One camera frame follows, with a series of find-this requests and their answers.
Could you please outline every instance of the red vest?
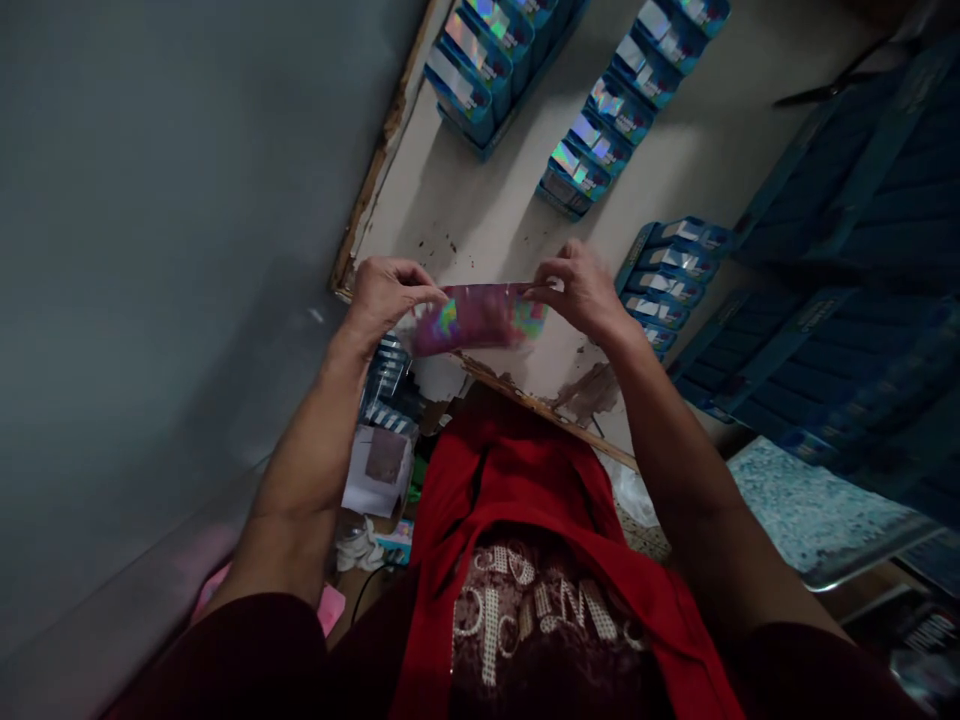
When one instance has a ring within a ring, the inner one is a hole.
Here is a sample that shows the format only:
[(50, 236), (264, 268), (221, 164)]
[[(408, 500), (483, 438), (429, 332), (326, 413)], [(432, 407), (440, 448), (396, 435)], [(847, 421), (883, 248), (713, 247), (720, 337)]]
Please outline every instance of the red vest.
[(431, 458), (411, 563), (417, 604), (393, 718), (442, 718), (450, 698), (454, 604), (477, 538), (496, 522), (566, 539), (646, 630), (678, 720), (742, 718), (713, 641), (684, 582), (627, 547), (610, 480), (590, 447), (518, 408), (461, 413)]

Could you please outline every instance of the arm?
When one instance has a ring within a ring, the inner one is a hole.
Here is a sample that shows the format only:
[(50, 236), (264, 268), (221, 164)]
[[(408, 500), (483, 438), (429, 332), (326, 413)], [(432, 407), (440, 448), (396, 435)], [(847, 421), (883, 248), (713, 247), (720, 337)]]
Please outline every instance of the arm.
[(265, 592), (296, 595), (311, 607), (320, 603), (367, 367), (380, 338), (405, 312), (446, 301), (408, 260), (365, 260), (355, 287), (320, 373), (267, 466), (230, 572), (204, 615)]
[(750, 512), (713, 443), (669, 378), (640, 324), (624, 310), (610, 274), (576, 240), (544, 261), (546, 302), (606, 353), (623, 392), (640, 474), (674, 558), (705, 619), (728, 639), (772, 622), (846, 635), (780, 557)]

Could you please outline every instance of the pink paper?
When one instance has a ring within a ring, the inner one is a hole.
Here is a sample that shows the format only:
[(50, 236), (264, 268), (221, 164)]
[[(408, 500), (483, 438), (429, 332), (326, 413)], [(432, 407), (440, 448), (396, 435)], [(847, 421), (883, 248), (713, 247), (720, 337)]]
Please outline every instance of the pink paper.
[[(227, 576), (229, 569), (230, 565), (224, 566), (203, 584), (203, 587), (200, 589), (200, 597), (197, 598), (197, 606), (193, 609), (193, 614), (190, 616), (191, 625), (200, 617), (203, 609), (207, 606), (207, 603), (210, 602), (210, 598), (213, 597), (213, 593), (216, 592), (217, 588), (220, 587), (220, 583), (222, 583), (223, 579)], [(320, 627), (323, 628), (324, 637), (327, 637), (330, 631), (333, 630), (333, 626), (337, 624), (337, 620), (343, 615), (346, 607), (347, 599), (343, 596), (343, 593), (330, 585), (323, 586), (323, 595), (320, 596), (320, 607), (317, 608), (317, 619), (320, 621)]]

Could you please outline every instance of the hand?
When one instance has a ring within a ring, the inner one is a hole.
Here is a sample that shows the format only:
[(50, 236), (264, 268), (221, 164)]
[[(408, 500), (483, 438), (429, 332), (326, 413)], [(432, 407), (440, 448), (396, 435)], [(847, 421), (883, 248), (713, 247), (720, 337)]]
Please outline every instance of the hand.
[[(563, 290), (547, 287), (550, 278), (562, 280)], [(540, 263), (534, 283), (537, 287), (525, 298), (549, 305), (601, 347), (638, 332), (639, 323), (617, 297), (613, 277), (579, 240), (569, 240), (557, 257)]]
[(357, 268), (353, 302), (343, 331), (367, 356), (404, 313), (420, 303), (447, 302), (427, 271), (413, 260), (369, 257)]

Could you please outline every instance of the white wall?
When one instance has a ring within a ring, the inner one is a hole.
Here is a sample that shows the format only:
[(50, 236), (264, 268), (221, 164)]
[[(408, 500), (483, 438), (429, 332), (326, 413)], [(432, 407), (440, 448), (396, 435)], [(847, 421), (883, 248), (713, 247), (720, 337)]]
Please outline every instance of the white wall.
[(158, 540), (242, 517), (424, 4), (0, 8), (0, 707), (38, 648), (96, 665), (57, 633)]

